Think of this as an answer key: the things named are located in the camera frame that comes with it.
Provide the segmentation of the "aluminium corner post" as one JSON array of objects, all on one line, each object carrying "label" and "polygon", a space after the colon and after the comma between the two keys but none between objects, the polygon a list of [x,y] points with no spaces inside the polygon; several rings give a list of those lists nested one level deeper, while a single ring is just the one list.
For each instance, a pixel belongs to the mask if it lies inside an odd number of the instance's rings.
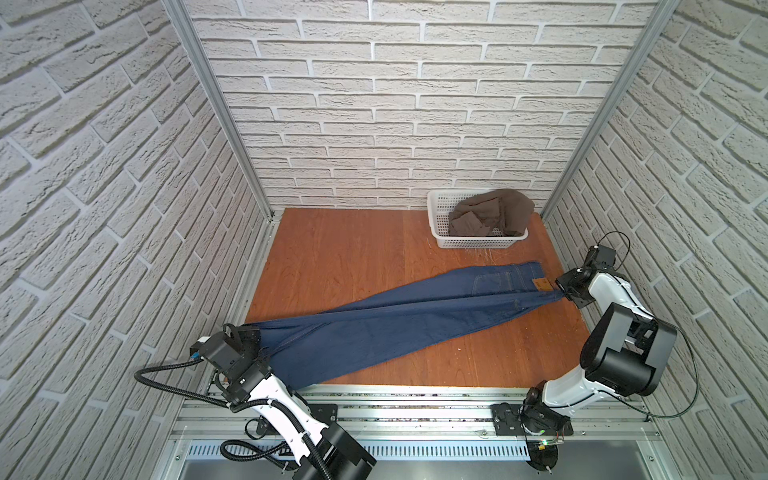
[{"label": "aluminium corner post", "polygon": [[268,221],[272,221],[275,217],[275,212],[271,208],[258,179],[235,120],[227,105],[226,98],[220,88],[211,62],[194,28],[186,6],[181,0],[167,0],[164,1],[164,5],[169,19],[177,31],[181,45],[185,49],[189,61],[199,78],[200,85],[232,148],[235,159],[243,170],[249,188],[255,196],[256,204],[264,217]]},{"label": "aluminium corner post", "polygon": [[541,212],[543,220],[547,220],[554,214],[558,203],[563,198],[570,182],[585,161],[593,143],[613,117],[615,110],[633,84],[640,68],[646,62],[679,4],[680,0],[662,0],[656,3],[647,24],[641,31],[626,61],[620,68],[617,77],[611,84],[594,117],[579,140],[557,185],[544,206]]}]

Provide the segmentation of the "aluminium mounting rail frame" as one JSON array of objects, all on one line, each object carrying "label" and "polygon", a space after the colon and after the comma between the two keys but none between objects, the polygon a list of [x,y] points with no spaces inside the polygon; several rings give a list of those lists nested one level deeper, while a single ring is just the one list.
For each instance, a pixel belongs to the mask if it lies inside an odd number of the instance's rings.
[{"label": "aluminium mounting rail frame", "polygon": [[681,474],[656,423],[638,403],[598,400],[569,414],[561,431],[527,431],[522,388],[315,385],[301,391],[315,416],[337,422],[378,461],[527,461],[558,448],[556,472],[574,477],[576,445],[605,454],[623,443],[651,479]]}]

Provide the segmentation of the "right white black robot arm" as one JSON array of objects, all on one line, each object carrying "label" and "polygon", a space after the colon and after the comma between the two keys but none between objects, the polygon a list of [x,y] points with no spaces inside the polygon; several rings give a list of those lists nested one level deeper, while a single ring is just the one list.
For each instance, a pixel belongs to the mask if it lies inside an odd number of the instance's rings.
[{"label": "right white black robot arm", "polygon": [[557,280],[566,298],[596,304],[601,318],[587,338],[579,365],[528,390],[521,404],[491,407],[498,436],[567,436],[571,417],[599,400],[648,396],[658,387],[678,329],[645,308],[614,267],[616,251],[594,245],[584,263]]}]

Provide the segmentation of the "blue denim jeans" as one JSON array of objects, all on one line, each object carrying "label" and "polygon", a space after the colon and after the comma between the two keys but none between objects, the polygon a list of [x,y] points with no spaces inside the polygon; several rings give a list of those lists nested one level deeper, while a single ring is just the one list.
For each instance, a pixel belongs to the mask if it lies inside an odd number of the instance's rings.
[{"label": "blue denim jeans", "polygon": [[563,299],[537,262],[451,270],[325,312],[259,323],[275,374],[301,389],[487,330]]}]

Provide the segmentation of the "left aluminium corner post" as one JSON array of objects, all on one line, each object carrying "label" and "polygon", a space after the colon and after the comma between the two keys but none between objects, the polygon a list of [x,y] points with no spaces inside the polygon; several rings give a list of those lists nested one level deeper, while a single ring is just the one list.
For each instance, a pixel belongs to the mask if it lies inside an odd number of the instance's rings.
[{"label": "left aluminium corner post", "polygon": [[164,1],[164,5],[169,19],[177,31],[181,45],[185,49],[189,61],[199,78],[200,85],[232,148],[235,159],[243,170],[249,188],[255,196],[256,204],[264,217],[268,221],[272,221],[275,217],[275,212],[271,208],[258,179],[235,120],[227,105],[226,98],[220,88],[211,62],[194,28],[186,6],[181,0],[167,0]]}]

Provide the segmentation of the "right aluminium corner post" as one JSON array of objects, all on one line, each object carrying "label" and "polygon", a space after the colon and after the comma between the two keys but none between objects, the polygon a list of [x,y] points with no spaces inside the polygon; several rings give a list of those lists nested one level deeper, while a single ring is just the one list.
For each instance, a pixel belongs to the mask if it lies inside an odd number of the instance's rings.
[{"label": "right aluminium corner post", "polygon": [[543,220],[547,220],[554,214],[558,203],[563,198],[570,182],[585,161],[593,143],[613,117],[615,110],[633,84],[640,68],[646,62],[679,4],[680,0],[662,0],[656,3],[647,24],[641,31],[626,61],[620,68],[617,77],[611,84],[594,117],[579,140],[557,185],[544,206],[541,212]]}]

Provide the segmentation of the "brown trousers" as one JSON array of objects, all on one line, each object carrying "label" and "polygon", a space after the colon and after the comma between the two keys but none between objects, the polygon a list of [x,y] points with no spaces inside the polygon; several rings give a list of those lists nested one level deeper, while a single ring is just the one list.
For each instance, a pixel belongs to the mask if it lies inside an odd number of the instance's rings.
[{"label": "brown trousers", "polygon": [[487,237],[498,229],[520,237],[534,213],[534,202],[514,189],[499,189],[462,200],[449,214],[448,233],[457,237]]}]

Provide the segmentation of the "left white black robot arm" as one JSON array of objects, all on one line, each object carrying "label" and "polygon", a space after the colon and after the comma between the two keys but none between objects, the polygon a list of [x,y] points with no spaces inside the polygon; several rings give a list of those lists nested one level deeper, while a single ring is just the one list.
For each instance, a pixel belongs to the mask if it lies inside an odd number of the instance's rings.
[{"label": "left white black robot arm", "polygon": [[338,423],[316,419],[269,366],[256,326],[222,330],[198,340],[199,357],[227,380],[222,395],[234,413],[253,410],[287,443],[296,479],[366,479],[376,459]]}]

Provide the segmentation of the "white plastic laundry basket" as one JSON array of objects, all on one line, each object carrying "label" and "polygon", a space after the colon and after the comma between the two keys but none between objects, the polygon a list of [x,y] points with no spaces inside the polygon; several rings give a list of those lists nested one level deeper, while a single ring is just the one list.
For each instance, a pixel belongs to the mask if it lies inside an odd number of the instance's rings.
[{"label": "white plastic laundry basket", "polygon": [[533,200],[514,189],[432,190],[429,225],[444,249],[506,249],[528,236]]}]

